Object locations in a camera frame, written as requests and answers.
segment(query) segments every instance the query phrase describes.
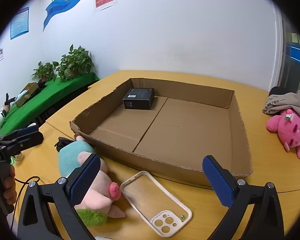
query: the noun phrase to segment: black box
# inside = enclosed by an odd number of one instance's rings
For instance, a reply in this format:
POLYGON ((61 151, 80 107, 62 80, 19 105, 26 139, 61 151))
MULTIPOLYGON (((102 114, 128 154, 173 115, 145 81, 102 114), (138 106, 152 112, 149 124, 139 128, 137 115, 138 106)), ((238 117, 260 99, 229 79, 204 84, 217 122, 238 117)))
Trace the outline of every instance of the black box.
POLYGON ((153 88, 131 88, 123 98, 126 109, 150 110, 154 99, 153 88))

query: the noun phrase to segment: green table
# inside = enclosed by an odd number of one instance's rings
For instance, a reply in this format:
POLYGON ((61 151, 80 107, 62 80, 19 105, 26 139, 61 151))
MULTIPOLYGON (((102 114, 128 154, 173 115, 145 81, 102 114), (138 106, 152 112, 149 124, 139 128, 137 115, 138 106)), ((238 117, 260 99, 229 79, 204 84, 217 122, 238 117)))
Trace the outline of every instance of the green table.
POLYGON ((0 135, 26 127, 65 96, 98 80, 99 78, 94 73, 85 73, 66 82, 60 82, 60 78, 57 78, 55 82, 46 82, 46 87, 23 106, 18 107, 14 104, 11 107, 2 123, 0 135))

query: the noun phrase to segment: finger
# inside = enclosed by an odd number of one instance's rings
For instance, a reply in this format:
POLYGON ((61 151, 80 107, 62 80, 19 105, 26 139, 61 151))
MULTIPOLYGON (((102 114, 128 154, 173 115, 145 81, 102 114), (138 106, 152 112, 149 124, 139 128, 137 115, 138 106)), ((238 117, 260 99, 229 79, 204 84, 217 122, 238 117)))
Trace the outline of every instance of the finger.
POLYGON ((17 201, 17 192, 15 192, 15 193, 16 193, 16 194, 15 194, 14 197, 7 199, 7 203, 8 203, 9 205, 13 205, 13 204, 17 201))
POLYGON ((15 171, 13 165, 10 165, 9 173, 10 173, 11 177, 15 177, 16 176, 16 171, 15 171))
POLYGON ((15 178, 9 176, 4 180, 4 187, 5 188, 11 188, 16 184, 15 178))
POLYGON ((17 194, 16 192, 16 186, 13 186, 11 188, 8 188, 4 193, 3 196, 5 199, 13 198, 17 194))

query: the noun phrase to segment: black cable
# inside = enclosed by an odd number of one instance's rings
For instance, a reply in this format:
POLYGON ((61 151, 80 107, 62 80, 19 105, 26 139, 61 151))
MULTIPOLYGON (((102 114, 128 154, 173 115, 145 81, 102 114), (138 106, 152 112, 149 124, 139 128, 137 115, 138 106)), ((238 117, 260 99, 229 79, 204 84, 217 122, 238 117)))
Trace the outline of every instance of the black cable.
POLYGON ((19 183, 22 183, 22 187, 18 193, 18 196, 17 196, 17 200, 16 200, 16 204, 14 206, 14 210, 13 210, 13 216, 12 216, 12 223, 11 223, 11 231, 12 231, 12 227, 13 227, 13 222, 14 222, 14 216, 16 214, 16 210, 17 210, 17 204, 18 204, 18 200, 20 198, 20 195, 21 195, 21 192, 23 190, 23 188, 25 187, 25 185, 28 185, 29 184, 29 181, 32 180, 32 179, 38 179, 38 180, 35 180, 35 182, 38 182, 40 180, 40 177, 38 176, 32 176, 31 178, 27 179, 25 182, 24 181, 21 181, 21 180, 18 180, 18 179, 15 179, 17 182, 19 183))

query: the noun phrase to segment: yellow table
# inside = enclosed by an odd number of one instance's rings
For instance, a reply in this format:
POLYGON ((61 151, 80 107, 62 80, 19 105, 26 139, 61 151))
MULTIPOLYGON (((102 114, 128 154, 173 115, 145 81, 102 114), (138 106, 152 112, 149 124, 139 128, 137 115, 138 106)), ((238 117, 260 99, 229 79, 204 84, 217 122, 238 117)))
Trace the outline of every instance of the yellow table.
POLYGON ((90 86, 90 89, 65 105, 47 123, 73 138, 69 122, 81 111, 112 92, 129 78, 153 78, 186 82, 205 86, 214 86, 235 91, 241 110, 242 119, 248 135, 252 156, 253 174, 247 181, 250 184, 263 186, 273 182, 278 192, 300 189, 300 160, 294 150, 286 152, 274 133, 266 129, 268 115, 261 109, 268 92, 227 80, 185 73, 161 71, 118 71, 90 86))
MULTIPOLYGON (((60 177, 58 152, 54 144, 58 141, 59 136, 67 136, 47 123, 42 125, 39 130, 44 135, 44 141, 39 146, 23 151, 23 161, 20 164, 15 164, 16 178, 24 181, 36 175, 44 183, 54 183, 60 177)), ((110 159, 104 158, 104 160, 109 166, 109 176, 119 184, 138 172, 110 159)), ((207 239, 227 211, 227 208, 220 204, 214 191, 179 184, 161 178, 156 179, 193 211, 192 220, 171 239, 207 239)), ((20 190, 20 187, 21 185, 18 183, 17 191, 20 190)), ((282 208, 285 232, 287 232, 300 212, 300 190, 279 193, 278 195, 282 208)), ((23 196, 24 192, 17 206, 17 217, 21 209, 23 196)), ((150 195, 149 198, 153 199, 153 205, 156 205, 156 202, 160 201, 156 199, 155 195, 150 195)), ((127 217, 123 219, 109 218, 105 225, 89 228, 94 236, 103 236, 115 240, 162 239, 141 220, 124 198, 121 198, 115 204, 127 214, 127 217)), ((56 208, 53 204, 50 207, 62 237, 69 239, 56 208)), ((243 233, 251 211, 252 206, 249 206, 233 239, 238 239, 243 233)))

